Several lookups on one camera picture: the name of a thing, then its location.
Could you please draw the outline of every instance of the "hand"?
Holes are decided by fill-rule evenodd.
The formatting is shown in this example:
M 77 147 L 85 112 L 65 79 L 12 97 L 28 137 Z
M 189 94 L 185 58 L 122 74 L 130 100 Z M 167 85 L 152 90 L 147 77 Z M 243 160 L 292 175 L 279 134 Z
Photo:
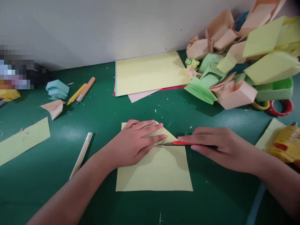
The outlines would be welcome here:
M 154 123 L 155 120 L 129 120 L 123 130 L 99 151 L 112 170 L 137 164 L 153 148 L 153 144 L 166 138 L 165 134 L 144 137 L 163 127 L 162 123 L 149 126 Z
M 269 156 L 227 128 L 198 127 L 192 135 L 178 137 L 178 140 L 199 144 L 192 145 L 191 149 L 239 172 L 256 174 Z

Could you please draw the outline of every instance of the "fingernail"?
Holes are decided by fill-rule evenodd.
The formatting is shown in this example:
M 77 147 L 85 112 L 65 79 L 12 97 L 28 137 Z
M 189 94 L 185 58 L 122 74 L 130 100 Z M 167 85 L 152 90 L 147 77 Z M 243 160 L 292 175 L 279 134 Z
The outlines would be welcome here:
M 199 149 L 200 149 L 200 146 L 198 146 L 198 145 L 192 145 L 192 146 L 191 146 L 191 149 L 192 149 L 192 150 L 195 150 L 196 152 L 198 152 Z

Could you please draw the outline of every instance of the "white pencil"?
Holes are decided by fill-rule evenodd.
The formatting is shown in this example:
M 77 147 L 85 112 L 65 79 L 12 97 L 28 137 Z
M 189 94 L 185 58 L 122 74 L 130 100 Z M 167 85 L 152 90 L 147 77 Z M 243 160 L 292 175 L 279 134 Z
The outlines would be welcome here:
M 82 149 L 79 153 L 79 156 L 78 156 L 78 159 L 75 163 L 75 166 L 73 168 L 73 171 L 71 173 L 71 176 L 69 178 L 69 180 L 77 173 L 77 171 L 80 169 L 81 167 L 81 164 L 82 164 L 82 161 L 83 161 L 83 158 L 85 156 L 85 153 L 87 152 L 87 149 L 88 149 L 88 145 L 90 144 L 90 141 L 91 141 L 91 138 L 93 136 L 93 133 L 89 132 L 87 134 L 87 137 L 85 138 L 85 141 L 84 141 L 84 144 L 82 146 Z

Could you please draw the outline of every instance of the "pink pen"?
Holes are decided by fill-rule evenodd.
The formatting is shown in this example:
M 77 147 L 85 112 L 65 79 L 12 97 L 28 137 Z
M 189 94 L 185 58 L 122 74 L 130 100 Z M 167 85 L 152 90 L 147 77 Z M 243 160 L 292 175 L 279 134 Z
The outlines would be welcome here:
M 81 100 L 83 99 L 83 97 L 86 95 L 87 91 L 90 89 L 90 87 L 92 86 L 92 84 L 94 83 L 94 81 L 96 80 L 95 77 L 92 77 L 90 79 L 90 81 L 88 82 L 88 84 L 85 86 L 85 88 L 83 89 L 83 91 L 81 92 L 81 94 L 79 95 L 79 97 L 76 99 L 76 101 L 81 102 Z

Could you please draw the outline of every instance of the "green table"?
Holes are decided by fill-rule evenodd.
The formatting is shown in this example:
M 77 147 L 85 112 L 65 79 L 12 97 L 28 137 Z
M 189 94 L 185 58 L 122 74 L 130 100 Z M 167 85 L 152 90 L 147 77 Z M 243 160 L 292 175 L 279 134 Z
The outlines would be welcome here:
M 185 52 L 181 51 L 180 56 L 184 61 Z M 64 83 L 74 82 L 69 96 L 90 77 L 96 81 L 80 104 L 64 106 L 54 121 L 49 119 L 50 138 L 0 167 L 2 225 L 24 224 L 68 181 L 88 132 L 94 136 L 84 162 L 129 119 L 155 119 L 174 136 L 191 134 L 199 126 L 227 127 L 255 144 L 273 118 L 249 105 L 226 111 L 218 103 L 209 105 L 184 89 L 158 91 L 135 103 L 128 96 L 113 97 L 114 62 L 57 71 L 53 75 Z M 278 118 L 287 125 L 300 115 L 300 102 L 296 101 L 300 96 L 300 76 L 294 77 L 294 83 L 294 112 Z M 49 102 L 44 87 L 22 91 L 21 95 L 0 109 L 0 141 L 50 118 L 39 107 Z M 194 192 L 115 192 L 114 170 L 99 187 L 80 224 L 159 224 L 160 213 L 161 225 L 245 224 L 259 179 L 227 170 L 189 147 L 186 151 Z M 285 219 L 284 211 L 267 192 L 256 224 L 283 224 Z

